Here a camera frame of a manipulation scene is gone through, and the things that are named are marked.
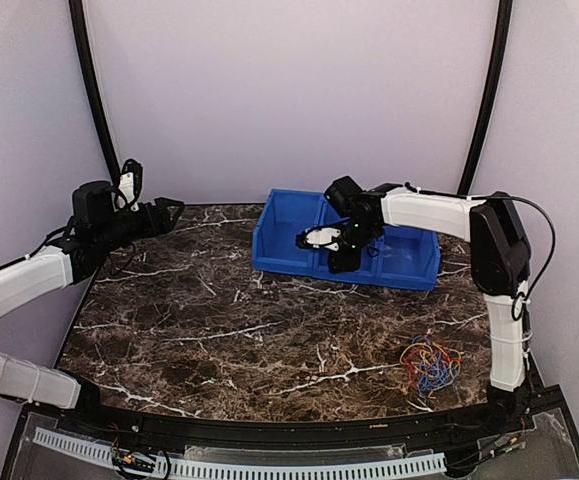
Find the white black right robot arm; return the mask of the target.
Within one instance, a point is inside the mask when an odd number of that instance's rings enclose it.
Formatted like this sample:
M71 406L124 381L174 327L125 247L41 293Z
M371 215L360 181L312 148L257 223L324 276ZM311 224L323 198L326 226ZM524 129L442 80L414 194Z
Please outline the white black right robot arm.
M479 424L499 434L515 423L529 405L528 305L541 277L530 272L531 246L515 207L520 197L440 193L409 183L364 190L349 176L335 180L324 197L341 218L323 239L333 273L358 269L363 249L388 226L432 231L469 244L471 276L486 304L491 342L487 405Z

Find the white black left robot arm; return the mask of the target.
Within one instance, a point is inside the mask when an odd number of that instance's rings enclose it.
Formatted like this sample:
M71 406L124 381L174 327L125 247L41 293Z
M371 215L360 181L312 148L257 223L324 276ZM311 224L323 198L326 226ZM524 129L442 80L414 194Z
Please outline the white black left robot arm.
M67 224L31 253L0 267L0 319L89 279L111 252L171 232L185 208L178 200L141 203L138 198L131 174L118 186L94 181L76 189ZM81 390L81 382L67 373L0 352L0 396L71 410L72 421L86 434L103 435L110 427L109 412L91 398L79 399Z

